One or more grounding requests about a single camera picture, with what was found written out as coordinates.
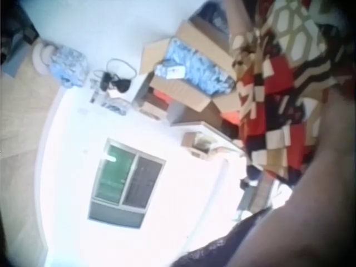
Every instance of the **cardboard box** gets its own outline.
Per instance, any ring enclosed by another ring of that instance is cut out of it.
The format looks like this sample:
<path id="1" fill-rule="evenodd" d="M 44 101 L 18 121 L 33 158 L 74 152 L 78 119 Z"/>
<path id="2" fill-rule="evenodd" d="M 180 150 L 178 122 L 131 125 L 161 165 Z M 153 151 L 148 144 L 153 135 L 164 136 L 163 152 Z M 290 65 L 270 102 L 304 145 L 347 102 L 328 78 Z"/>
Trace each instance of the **cardboard box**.
<path id="1" fill-rule="evenodd" d="M 216 37 L 216 33 L 214 33 L 216 29 L 208 23 L 204 24 L 204 22 L 199 22 L 199 20 L 195 23 L 203 24 L 205 33 L 192 23 L 183 22 L 177 30 L 175 37 L 183 41 L 186 45 L 198 50 L 223 69 L 229 76 L 236 79 L 236 73 L 232 68 L 234 60 L 228 51 L 222 48 L 222 43 L 219 41 L 219 38 Z M 144 47 L 140 74 L 152 72 L 155 66 L 164 59 L 170 41 L 171 39 L 168 38 L 149 43 Z M 184 80 L 166 80 L 162 77 L 155 76 L 151 81 L 151 86 L 199 112 L 211 102 L 210 96 L 199 91 Z"/>
<path id="2" fill-rule="evenodd" d="M 205 109 L 201 112 L 197 112 L 181 103 L 172 103 L 170 106 L 170 124 L 187 122 L 206 122 L 215 129 L 220 129 L 222 124 L 222 118 L 220 112 L 214 103 L 210 102 Z"/>
<path id="3" fill-rule="evenodd" d="M 206 37 L 211 39 L 215 44 L 217 44 L 222 50 L 229 53 L 229 36 L 225 35 L 223 32 L 220 32 L 209 22 L 204 21 L 202 18 L 195 16 L 190 19 L 191 23 L 199 29 Z"/>
<path id="4" fill-rule="evenodd" d="M 241 101 L 239 93 L 234 89 L 228 95 L 217 96 L 212 99 L 221 113 L 234 112 L 240 109 Z"/>
<path id="5" fill-rule="evenodd" d="M 152 93 L 148 93 L 139 105 L 139 111 L 155 120 L 162 120 L 167 116 L 168 104 Z"/>
<path id="6" fill-rule="evenodd" d="M 231 37 L 253 30 L 253 24 L 246 10 L 245 2 L 249 1 L 224 0 Z"/>
<path id="7" fill-rule="evenodd" d="M 212 140 L 199 132 L 187 132 L 184 134 L 182 147 L 187 149 L 192 156 L 207 160 L 212 143 Z"/>

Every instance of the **red object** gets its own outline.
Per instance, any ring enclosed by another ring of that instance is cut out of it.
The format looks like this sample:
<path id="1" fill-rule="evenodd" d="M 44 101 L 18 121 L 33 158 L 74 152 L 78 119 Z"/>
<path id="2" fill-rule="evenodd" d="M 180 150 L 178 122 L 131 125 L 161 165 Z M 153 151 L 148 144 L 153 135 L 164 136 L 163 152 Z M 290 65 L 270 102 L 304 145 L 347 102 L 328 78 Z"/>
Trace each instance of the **red object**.
<path id="1" fill-rule="evenodd" d="M 251 66 L 248 70 L 245 71 L 240 81 L 244 84 L 244 86 L 254 83 L 253 66 Z"/>
<path id="2" fill-rule="evenodd" d="M 301 0 L 301 3 L 306 8 L 306 10 L 309 9 L 311 2 L 312 2 L 312 0 Z"/>
<path id="3" fill-rule="evenodd" d="M 234 125 L 240 125 L 240 115 L 237 111 L 235 112 L 228 112 L 228 113 L 222 113 L 221 117 L 229 122 L 231 122 Z"/>
<path id="4" fill-rule="evenodd" d="M 156 90 L 156 89 L 154 89 L 154 95 L 156 97 L 162 99 L 163 101 L 165 101 L 167 104 L 170 104 L 173 101 L 173 99 L 170 96 L 168 96 L 165 93 L 162 93 L 161 91 Z"/>
<path id="5" fill-rule="evenodd" d="M 270 58 L 274 75 L 265 79 L 266 95 L 283 92 L 287 88 L 294 87 L 292 70 L 284 56 Z"/>
<path id="6" fill-rule="evenodd" d="M 251 119 L 250 113 L 245 117 L 245 127 L 247 127 L 247 135 L 263 135 L 266 132 L 266 117 L 264 103 L 256 103 L 256 118 Z"/>
<path id="7" fill-rule="evenodd" d="M 272 172 L 272 171 L 269 171 L 269 170 L 265 170 L 264 171 L 266 174 L 268 174 L 268 177 L 270 178 L 276 178 L 277 177 L 277 174 Z"/>

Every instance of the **window frame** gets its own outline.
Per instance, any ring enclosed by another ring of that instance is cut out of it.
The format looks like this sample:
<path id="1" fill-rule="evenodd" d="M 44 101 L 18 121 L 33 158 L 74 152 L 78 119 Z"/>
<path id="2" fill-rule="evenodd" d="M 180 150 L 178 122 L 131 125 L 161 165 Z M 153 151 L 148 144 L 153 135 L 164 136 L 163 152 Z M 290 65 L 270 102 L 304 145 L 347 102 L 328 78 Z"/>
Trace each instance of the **window frame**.
<path id="1" fill-rule="evenodd" d="M 159 178 L 161 177 L 161 174 L 162 174 L 162 171 L 164 169 L 164 166 L 165 166 L 165 163 L 166 161 L 163 160 L 163 159 L 160 159 L 158 157 L 155 157 L 155 156 L 152 156 L 152 155 L 149 155 L 147 153 L 144 153 L 140 150 L 137 150 L 133 147 L 129 147 L 129 146 L 126 146 L 120 142 L 117 142 L 113 139 L 107 139 L 106 143 L 105 143 L 105 146 L 104 146 L 104 150 L 103 150 L 103 154 L 106 154 L 107 155 L 107 152 L 110 148 L 110 146 L 115 146 L 115 147 L 118 147 L 119 149 L 123 149 L 127 152 L 130 152 L 132 154 L 135 155 L 134 157 L 134 160 L 132 162 L 132 165 L 130 167 L 130 170 L 128 172 L 128 176 L 127 176 L 127 179 L 126 179 L 126 182 L 125 182 L 125 186 L 123 188 L 123 191 L 122 191 L 122 194 L 120 196 L 120 201 L 118 204 L 115 204 L 113 202 L 110 202 L 110 201 L 107 201 L 107 200 L 104 200 L 104 199 L 100 199 L 99 197 L 96 197 L 96 194 L 97 194 L 97 190 L 98 190 L 98 186 L 99 186 L 99 180 L 100 180 L 100 177 L 101 177 L 101 174 L 103 172 L 103 168 L 104 168 L 104 164 L 105 164 L 105 159 L 100 158 L 100 163 L 99 163 L 99 166 L 97 168 L 97 171 L 96 171 L 96 176 L 95 176 L 95 182 L 94 182 L 94 186 L 93 186 L 93 190 L 92 190 L 92 194 L 91 194 L 91 201 L 95 202 L 95 203 L 98 203 L 98 204 L 101 204 L 101 205 L 106 205 L 106 206 L 109 206 L 109 207 L 113 207 L 113 208 L 116 208 L 116 209 L 120 209 L 120 210 L 125 210 L 125 211 L 130 211 L 130 212 L 135 212 L 135 213 L 140 213 L 140 214 L 146 214 L 147 213 L 147 210 L 150 206 L 150 202 L 152 200 L 152 197 L 153 197 L 153 194 L 157 188 L 157 184 L 158 184 L 158 181 L 159 181 Z M 123 201 L 125 199 L 125 196 L 126 196 L 126 193 L 127 193 L 127 190 L 128 190 L 128 187 L 130 185 L 130 182 L 131 182 L 131 179 L 133 177 L 133 174 L 135 173 L 135 170 L 137 168 L 137 163 L 139 161 L 139 157 L 143 157 L 143 158 L 146 158 L 148 160 L 151 160 L 151 161 L 154 161 L 154 162 L 157 162 L 159 164 L 162 165 L 161 167 L 161 170 L 157 176 L 157 179 L 156 179 L 156 182 L 152 188 L 152 191 L 151 191 L 151 195 L 147 201 L 147 205 L 146 207 L 143 209 L 143 208 L 139 208 L 139 207 L 132 207 L 132 206 L 128 206 L 128 205 L 124 205 L 123 204 Z"/>

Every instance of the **person's arm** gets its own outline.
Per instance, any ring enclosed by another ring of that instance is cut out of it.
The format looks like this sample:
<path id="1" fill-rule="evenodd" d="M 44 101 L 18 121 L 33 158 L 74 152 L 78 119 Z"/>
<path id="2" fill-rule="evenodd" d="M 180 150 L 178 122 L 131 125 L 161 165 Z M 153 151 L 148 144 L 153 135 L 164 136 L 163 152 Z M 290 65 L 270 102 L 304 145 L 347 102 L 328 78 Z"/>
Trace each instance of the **person's arm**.
<path id="1" fill-rule="evenodd" d="M 228 267 L 326 266 L 354 245 L 355 107 L 332 98 L 314 161 L 286 205 L 252 230 Z"/>

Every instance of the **open cardboard box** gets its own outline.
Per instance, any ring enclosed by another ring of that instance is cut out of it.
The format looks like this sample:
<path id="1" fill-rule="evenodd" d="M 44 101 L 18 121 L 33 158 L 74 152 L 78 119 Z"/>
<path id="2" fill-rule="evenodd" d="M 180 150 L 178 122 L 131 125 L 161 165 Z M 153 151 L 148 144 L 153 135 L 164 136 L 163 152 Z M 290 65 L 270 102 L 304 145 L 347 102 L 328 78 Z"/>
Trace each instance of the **open cardboard box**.
<path id="1" fill-rule="evenodd" d="M 227 46 L 217 37 L 215 31 L 216 29 L 208 23 L 195 20 L 194 26 L 191 22 L 185 21 L 180 25 L 175 37 L 186 45 L 198 50 L 223 69 L 229 76 L 236 79 L 236 73 L 232 68 L 234 59 L 229 55 L 229 51 L 226 50 Z M 154 70 L 155 66 L 164 59 L 170 42 L 171 38 L 168 38 L 149 43 L 144 47 L 140 74 L 150 73 Z M 194 86 L 180 79 L 166 80 L 162 77 L 154 76 L 150 86 L 198 112 L 202 111 L 215 99 L 215 97 L 212 98 L 204 94 Z M 218 101 L 215 104 L 220 111 L 224 110 L 225 106 L 236 105 L 235 99 L 229 97 L 229 95 L 216 97 Z"/>
<path id="2" fill-rule="evenodd" d="M 148 117 L 155 120 L 162 120 L 167 116 L 169 104 L 154 95 L 154 89 L 150 87 L 150 82 L 153 76 L 153 73 L 147 75 L 136 94 L 133 107 Z"/>
<path id="3" fill-rule="evenodd" d="M 168 121 L 171 125 L 191 122 L 205 122 L 211 127 L 220 131 L 223 118 L 216 105 L 210 102 L 201 112 L 197 112 L 190 107 L 185 106 L 177 101 L 169 107 Z"/>

